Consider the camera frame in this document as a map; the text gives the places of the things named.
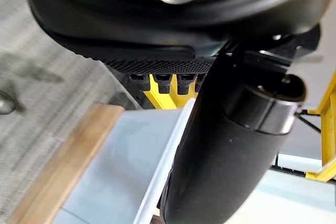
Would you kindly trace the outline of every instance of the wooden strip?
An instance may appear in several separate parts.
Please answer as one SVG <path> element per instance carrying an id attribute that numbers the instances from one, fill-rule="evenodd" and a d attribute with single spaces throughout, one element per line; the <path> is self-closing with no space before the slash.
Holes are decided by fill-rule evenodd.
<path id="1" fill-rule="evenodd" d="M 52 223 L 123 110 L 94 104 L 36 179 L 8 224 Z"/>

